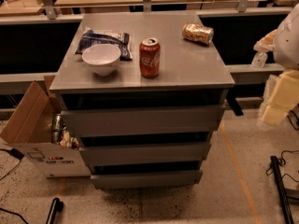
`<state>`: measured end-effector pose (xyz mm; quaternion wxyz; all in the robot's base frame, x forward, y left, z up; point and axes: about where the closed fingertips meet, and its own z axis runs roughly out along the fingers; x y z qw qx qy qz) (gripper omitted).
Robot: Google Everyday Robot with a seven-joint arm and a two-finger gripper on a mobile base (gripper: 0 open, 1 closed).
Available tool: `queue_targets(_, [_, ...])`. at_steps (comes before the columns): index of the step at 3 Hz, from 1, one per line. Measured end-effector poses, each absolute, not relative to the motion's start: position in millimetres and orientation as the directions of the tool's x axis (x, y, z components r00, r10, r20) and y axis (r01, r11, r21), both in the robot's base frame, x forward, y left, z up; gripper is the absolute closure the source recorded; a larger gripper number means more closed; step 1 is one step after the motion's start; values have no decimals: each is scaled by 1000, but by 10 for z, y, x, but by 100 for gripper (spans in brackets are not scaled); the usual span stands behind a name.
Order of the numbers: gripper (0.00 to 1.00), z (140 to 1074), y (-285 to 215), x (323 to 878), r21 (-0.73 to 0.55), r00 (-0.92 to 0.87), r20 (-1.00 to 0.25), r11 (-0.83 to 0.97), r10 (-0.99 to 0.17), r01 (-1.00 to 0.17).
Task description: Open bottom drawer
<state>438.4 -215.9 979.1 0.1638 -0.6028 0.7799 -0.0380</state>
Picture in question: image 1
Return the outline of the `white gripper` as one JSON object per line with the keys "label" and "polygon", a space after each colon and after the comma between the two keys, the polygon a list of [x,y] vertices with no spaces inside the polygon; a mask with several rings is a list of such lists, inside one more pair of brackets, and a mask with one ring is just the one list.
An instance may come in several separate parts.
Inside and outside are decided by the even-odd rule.
{"label": "white gripper", "polygon": [[263,105],[260,121],[266,125],[278,126],[288,112],[299,104],[299,71],[287,70],[277,78],[270,96],[269,105]]}

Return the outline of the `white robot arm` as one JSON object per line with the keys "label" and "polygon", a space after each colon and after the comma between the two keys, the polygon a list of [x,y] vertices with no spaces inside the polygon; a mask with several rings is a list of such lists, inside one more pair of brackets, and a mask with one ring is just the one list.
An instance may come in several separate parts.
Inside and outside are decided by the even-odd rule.
{"label": "white robot arm", "polygon": [[258,52],[272,51],[275,63],[284,67],[276,78],[269,78],[264,90],[260,121],[278,126],[299,104],[299,4],[276,30],[257,41]]}

